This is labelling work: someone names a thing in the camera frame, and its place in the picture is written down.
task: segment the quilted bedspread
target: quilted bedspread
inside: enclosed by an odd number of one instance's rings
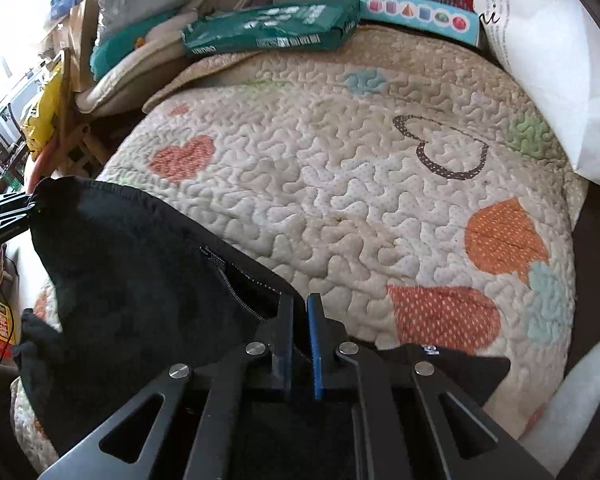
[[[502,70],[360,27],[336,52],[207,58],[146,108],[101,180],[160,197],[302,296],[321,293],[328,316],[379,348],[507,356],[486,409],[514,436],[558,387],[586,186]],[[36,313],[61,330],[51,284]],[[13,393],[42,470],[55,452],[21,383]]]

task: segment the light blue box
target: light blue box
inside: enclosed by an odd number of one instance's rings
[[[360,0],[360,18],[395,23],[480,45],[480,18],[474,12],[431,0]]]

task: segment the green plastic packaging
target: green plastic packaging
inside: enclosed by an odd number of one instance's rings
[[[356,30],[360,0],[322,0],[265,6],[209,16],[182,30],[192,54],[266,48],[335,50]]]

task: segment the metal screw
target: metal screw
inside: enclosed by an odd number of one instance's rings
[[[182,379],[189,375],[189,367],[182,363],[173,365],[169,368],[169,375],[172,379]]]
[[[338,350],[340,350],[340,353],[344,355],[355,355],[358,353],[360,348],[358,348],[358,345],[351,341],[345,341],[344,343],[340,344]]]
[[[260,355],[263,354],[266,349],[267,346],[264,343],[254,341],[253,343],[249,343],[247,345],[246,351],[249,355]]]
[[[414,367],[418,375],[430,376],[433,375],[435,368],[428,361],[418,361]]]

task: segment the zipper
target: zipper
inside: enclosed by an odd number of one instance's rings
[[[257,320],[259,320],[260,322],[266,322],[267,318],[258,314],[249,305],[247,305],[243,300],[241,300],[240,296],[238,296],[235,289],[232,287],[228,276],[224,272],[224,268],[226,267],[227,263],[222,258],[220,258],[220,256],[218,256],[217,254],[212,252],[208,247],[205,247],[205,246],[200,247],[200,252],[202,254],[204,254],[207,257],[207,259],[209,260],[209,262],[218,270],[218,272],[222,276],[222,279],[224,280],[224,284],[226,285],[226,288],[229,290],[231,295],[234,297],[234,300],[237,301],[244,310],[249,312]],[[245,278],[252,281],[253,283],[257,283],[258,285],[260,285],[264,288],[268,288],[269,290],[272,290],[273,292],[279,294],[278,291],[271,288],[270,286],[265,285],[264,283],[260,283],[258,280],[254,280],[251,276],[242,272],[241,269],[238,269],[238,267],[234,266],[234,269],[237,269]],[[294,344],[294,349],[300,354],[300,356],[302,358],[304,358],[305,361],[308,361],[310,363],[312,363],[314,361],[311,357],[305,355],[304,352],[302,352],[302,350],[299,349],[298,346],[296,346],[295,344]]]
[[[222,260],[222,258],[219,258],[216,254],[213,254],[206,247],[200,247],[200,251],[209,259],[209,261],[213,264],[213,266],[218,270],[218,272],[222,276],[222,279],[224,280],[224,284],[226,285],[226,288],[229,290],[229,292],[231,293],[231,295],[234,297],[234,300],[237,301],[238,303],[240,303],[240,306],[244,310],[246,310],[247,312],[249,312],[257,320],[259,320],[261,322],[265,322],[267,320],[267,318],[264,317],[264,316],[261,316],[260,314],[258,314],[249,305],[247,305],[243,300],[241,300],[240,296],[238,296],[238,294],[236,293],[235,289],[232,287],[231,282],[229,281],[229,278],[227,277],[226,273],[224,272],[224,269],[222,269],[218,265],[219,261],[222,262],[222,263],[224,263],[224,260]]]

